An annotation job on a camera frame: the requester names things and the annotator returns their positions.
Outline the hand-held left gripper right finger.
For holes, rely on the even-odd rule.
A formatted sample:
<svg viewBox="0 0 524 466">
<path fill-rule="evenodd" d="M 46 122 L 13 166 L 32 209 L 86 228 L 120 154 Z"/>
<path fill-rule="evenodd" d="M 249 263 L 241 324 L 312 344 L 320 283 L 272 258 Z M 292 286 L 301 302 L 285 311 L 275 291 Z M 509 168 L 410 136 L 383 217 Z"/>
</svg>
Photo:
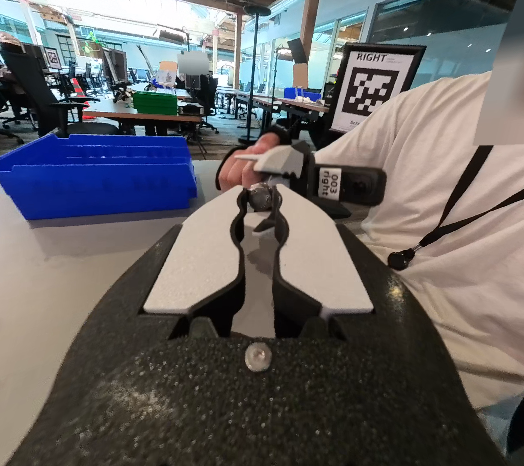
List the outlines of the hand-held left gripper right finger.
<svg viewBox="0 0 524 466">
<path fill-rule="evenodd" d="M 273 188 L 272 300 L 276 337 L 297 337 L 311 319 L 370 314 L 374 306 L 337 224 L 283 184 Z"/>
</svg>

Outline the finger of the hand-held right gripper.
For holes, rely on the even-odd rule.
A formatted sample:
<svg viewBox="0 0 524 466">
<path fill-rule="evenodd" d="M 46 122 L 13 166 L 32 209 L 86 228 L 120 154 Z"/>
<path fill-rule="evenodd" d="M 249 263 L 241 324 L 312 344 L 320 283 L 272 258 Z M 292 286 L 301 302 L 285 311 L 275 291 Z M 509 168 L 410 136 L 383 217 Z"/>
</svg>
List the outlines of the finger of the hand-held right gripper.
<svg viewBox="0 0 524 466">
<path fill-rule="evenodd" d="M 253 229 L 253 233 L 258 235 L 270 231 L 273 231 L 274 235 L 282 235 L 284 233 L 283 221 L 278 210 L 272 210 L 269 215 L 263 218 Z"/>
<path fill-rule="evenodd" d="M 253 162 L 253 170 L 265 175 L 300 177 L 304 153 L 293 146 L 277 146 L 263 154 L 242 154 L 238 160 Z"/>
</svg>

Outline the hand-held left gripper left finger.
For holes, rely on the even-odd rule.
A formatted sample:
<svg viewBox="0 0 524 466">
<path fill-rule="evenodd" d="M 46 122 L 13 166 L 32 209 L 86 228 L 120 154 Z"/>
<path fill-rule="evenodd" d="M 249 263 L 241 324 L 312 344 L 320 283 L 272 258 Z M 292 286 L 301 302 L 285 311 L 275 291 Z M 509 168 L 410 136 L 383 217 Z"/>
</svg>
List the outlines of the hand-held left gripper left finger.
<svg viewBox="0 0 524 466">
<path fill-rule="evenodd" d="M 209 318 L 229 337 L 245 301 L 244 217 L 247 190 L 234 187 L 200 207 L 182 224 L 143 310 L 192 321 Z"/>
</svg>

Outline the steel hex bolt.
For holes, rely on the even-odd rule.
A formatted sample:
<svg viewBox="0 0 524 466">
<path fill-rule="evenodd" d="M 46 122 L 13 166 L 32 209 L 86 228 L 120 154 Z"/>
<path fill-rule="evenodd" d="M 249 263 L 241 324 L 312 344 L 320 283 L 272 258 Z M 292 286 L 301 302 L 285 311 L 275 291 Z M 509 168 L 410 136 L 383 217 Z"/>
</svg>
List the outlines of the steel hex bolt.
<svg viewBox="0 0 524 466">
<path fill-rule="evenodd" d="M 248 204 L 256 213 L 272 210 L 272 187 L 266 182 L 253 184 L 248 190 Z"/>
</svg>

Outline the blue plastic bin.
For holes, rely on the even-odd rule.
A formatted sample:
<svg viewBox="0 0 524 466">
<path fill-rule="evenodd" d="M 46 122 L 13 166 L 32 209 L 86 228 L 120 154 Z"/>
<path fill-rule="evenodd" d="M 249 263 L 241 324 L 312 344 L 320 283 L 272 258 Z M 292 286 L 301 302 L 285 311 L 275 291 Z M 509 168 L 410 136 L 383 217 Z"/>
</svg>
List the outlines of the blue plastic bin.
<svg viewBox="0 0 524 466">
<path fill-rule="evenodd" d="M 319 89 L 303 89 L 301 87 L 286 87 L 284 89 L 284 98 L 299 101 L 317 102 L 322 99 L 322 93 Z"/>
<path fill-rule="evenodd" d="M 1 186 L 26 220 L 180 210 L 198 196 L 181 136 L 49 134 L 1 156 Z"/>
</svg>

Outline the person's right hand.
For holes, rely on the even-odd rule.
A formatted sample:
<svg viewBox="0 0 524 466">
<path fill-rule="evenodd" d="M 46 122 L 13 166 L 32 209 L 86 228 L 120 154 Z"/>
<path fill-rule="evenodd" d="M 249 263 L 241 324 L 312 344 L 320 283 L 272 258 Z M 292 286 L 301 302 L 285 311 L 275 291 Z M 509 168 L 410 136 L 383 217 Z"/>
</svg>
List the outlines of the person's right hand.
<svg viewBox="0 0 524 466">
<path fill-rule="evenodd" d="M 235 186 L 251 188 L 254 184 L 264 181 L 265 175 L 254 170 L 254 162 L 239 159 L 239 155 L 262 155 L 279 144 L 279 135 L 268 132 L 246 149 L 233 151 L 221 164 L 216 174 L 216 188 L 225 192 Z"/>
</svg>

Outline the wooden desk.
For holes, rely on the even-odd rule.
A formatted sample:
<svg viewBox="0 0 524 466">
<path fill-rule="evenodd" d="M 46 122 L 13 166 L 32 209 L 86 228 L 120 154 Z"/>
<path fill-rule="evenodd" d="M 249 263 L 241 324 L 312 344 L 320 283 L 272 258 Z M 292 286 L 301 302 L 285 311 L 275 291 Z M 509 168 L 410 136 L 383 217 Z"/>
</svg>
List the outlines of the wooden desk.
<svg viewBox="0 0 524 466">
<path fill-rule="evenodd" d="M 221 99 L 220 108 L 224 108 L 224 104 L 227 104 L 227 113 L 239 119 L 239 108 L 241 105 L 248 105 L 249 94 L 237 89 L 219 87 L 216 98 Z M 263 130 L 275 123 L 281 113 L 285 113 L 286 117 L 282 125 L 292 131 L 293 139 L 297 139 L 301 131 L 308 131 L 311 123 L 316 122 L 328 111 L 328 107 L 316 102 L 256 94 L 253 97 L 252 108 L 246 110 L 246 123 L 239 128 L 252 129 L 252 121 L 257 120 L 259 129 Z"/>
<path fill-rule="evenodd" d="M 183 123 L 193 129 L 204 121 L 200 115 L 164 115 L 160 113 L 138 113 L 136 109 L 128 107 L 124 102 L 113 102 L 112 99 L 100 102 L 90 102 L 89 107 L 83 109 L 82 118 L 105 118 L 118 123 L 119 128 L 127 134 L 136 126 L 143 126 L 148 136 L 167 136 L 168 129 L 176 124 Z"/>
</svg>

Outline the framed marker sign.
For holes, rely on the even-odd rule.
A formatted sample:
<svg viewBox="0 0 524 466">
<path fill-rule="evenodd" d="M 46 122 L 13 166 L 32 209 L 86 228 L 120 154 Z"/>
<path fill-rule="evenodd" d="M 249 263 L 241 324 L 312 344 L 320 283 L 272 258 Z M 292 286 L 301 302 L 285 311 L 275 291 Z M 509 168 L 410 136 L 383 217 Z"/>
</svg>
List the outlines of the framed marker sign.
<svg viewBox="0 0 524 466">
<path fill-rule="evenodd" d="M 390 99 L 411 88 L 425 45 L 348 43 L 333 89 L 330 130 L 356 128 Z"/>
</svg>

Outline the person in white shirt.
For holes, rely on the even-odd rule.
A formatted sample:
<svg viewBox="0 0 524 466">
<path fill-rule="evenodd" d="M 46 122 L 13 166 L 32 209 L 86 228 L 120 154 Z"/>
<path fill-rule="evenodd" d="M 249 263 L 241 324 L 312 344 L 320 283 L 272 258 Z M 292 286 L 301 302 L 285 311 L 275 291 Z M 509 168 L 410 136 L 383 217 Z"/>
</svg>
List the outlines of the person in white shirt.
<svg viewBox="0 0 524 466">
<path fill-rule="evenodd" d="M 439 222 L 475 153 L 490 72 L 401 93 L 315 153 L 319 164 L 387 174 L 359 239 L 384 263 Z M 422 248 L 399 276 L 440 333 L 475 408 L 523 393 L 523 202 Z"/>
</svg>

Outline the green plastic bin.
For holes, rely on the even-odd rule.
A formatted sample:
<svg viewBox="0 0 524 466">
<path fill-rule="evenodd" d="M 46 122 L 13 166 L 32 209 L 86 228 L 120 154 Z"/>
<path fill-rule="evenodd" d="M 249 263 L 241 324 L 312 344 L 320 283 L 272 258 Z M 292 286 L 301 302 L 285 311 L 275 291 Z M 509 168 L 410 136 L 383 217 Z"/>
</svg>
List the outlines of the green plastic bin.
<svg viewBox="0 0 524 466">
<path fill-rule="evenodd" d="M 178 115 L 177 96 L 170 93 L 137 91 L 132 95 L 133 107 L 143 115 Z"/>
</svg>

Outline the small document stand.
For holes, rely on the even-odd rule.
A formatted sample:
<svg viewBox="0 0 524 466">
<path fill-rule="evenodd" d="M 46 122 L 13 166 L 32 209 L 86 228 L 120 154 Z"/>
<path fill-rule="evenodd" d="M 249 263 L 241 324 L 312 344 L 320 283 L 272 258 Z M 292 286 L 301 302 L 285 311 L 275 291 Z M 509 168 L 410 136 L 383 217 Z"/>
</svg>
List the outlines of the small document stand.
<svg viewBox="0 0 524 466">
<path fill-rule="evenodd" d="M 155 76 L 155 82 L 162 88 L 173 89 L 178 77 L 178 63 L 175 61 L 161 61 Z"/>
</svg>

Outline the black floor lamp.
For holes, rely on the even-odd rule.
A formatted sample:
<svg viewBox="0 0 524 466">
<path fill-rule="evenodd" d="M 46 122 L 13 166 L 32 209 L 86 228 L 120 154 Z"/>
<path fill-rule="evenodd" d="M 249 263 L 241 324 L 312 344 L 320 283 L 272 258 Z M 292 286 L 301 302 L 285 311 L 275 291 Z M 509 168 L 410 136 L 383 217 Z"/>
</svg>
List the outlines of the black floor lamp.
<svg viewBox="0 0 524 466">
<path fill-rule="evenodd" d="M 258 30 L 259 30 L 259 18 L 260 16 L 268 17 L 272 14 L 268 7 L 262 5 L 248 5 L 244 8 L 245 13 L 255 17 L 254 26 L 254 39 L 252 48 L 252 73 L 251 73 L 251 86 L 249 89 L 249 96 L 247 99 L 247 115 L 246 115 L 246 134 L 239 137 L 239 144 L 243 146 L 250 146 L 255 143 L 256 139 L 251 137 L 251 121 L 252 121 L 252 103 L 254 95 L 254 80 L 255 80 L 255 69 L 256 69 L 256 51 L 258 43 Z"/>
</svg>

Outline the black monitor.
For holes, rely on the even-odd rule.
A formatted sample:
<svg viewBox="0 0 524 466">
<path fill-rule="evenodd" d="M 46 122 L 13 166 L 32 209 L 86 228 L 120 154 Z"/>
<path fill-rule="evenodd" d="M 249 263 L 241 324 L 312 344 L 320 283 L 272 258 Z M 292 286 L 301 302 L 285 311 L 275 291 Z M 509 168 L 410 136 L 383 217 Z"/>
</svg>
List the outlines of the black monitor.
<svg viewBox="0 0 524 466">
<path fill-rule="evenodd" d="M 126 53 L 119 49 L 102 47 L 104 76 L 110 85 L 128 82 Z"/>
</svg>

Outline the orange traffic cone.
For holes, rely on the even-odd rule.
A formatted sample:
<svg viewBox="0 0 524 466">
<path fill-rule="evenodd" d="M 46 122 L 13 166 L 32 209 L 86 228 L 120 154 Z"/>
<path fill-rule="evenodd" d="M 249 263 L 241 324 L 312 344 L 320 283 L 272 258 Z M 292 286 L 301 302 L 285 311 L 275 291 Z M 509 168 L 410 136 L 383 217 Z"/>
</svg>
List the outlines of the orange traffic cone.
<svg viewBox="0 0 524 466">
<path fill-rule="evenodd" d="M 80 84 L 78 83 L 75 76 L 73 76 L 72 79 L 70 78 L 70 83 L 74 91 L 74 96 L 72 95 L 71 98 L 85 98 L 85 93 L 82 90 L 82 88 L 80 87 Z M 77 115 L 78 115 L 79 122 L 83 121 L 83 110 L 89 107 L 90 107 L 89 102 L 84 101 L 83 109 L 79 109 L 79 108 L 77 109 Z"/>
</svg>

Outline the black office chair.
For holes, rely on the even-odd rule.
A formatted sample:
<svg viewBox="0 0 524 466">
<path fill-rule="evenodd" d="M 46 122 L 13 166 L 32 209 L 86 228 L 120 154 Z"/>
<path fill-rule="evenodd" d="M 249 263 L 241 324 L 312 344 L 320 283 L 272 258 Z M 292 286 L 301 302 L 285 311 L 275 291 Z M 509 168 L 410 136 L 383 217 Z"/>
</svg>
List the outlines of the black office chair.
<svg viewBox="0 0 524 466">
<path fill-rule="evenodd" d="M 1 55 L 30 100 L 30 109 L 37 116 L 40 137 L 48 134 L 59 138 L 68 138 L 71 134 L 120 134 L 119 129 L 110 123 L 83 121 L 85 103 L 98 102 L 98 98 L 75 96 L 59 101 L 47 85 L 35 57 L 8 50 L 1 50 Z"/>
</svg>

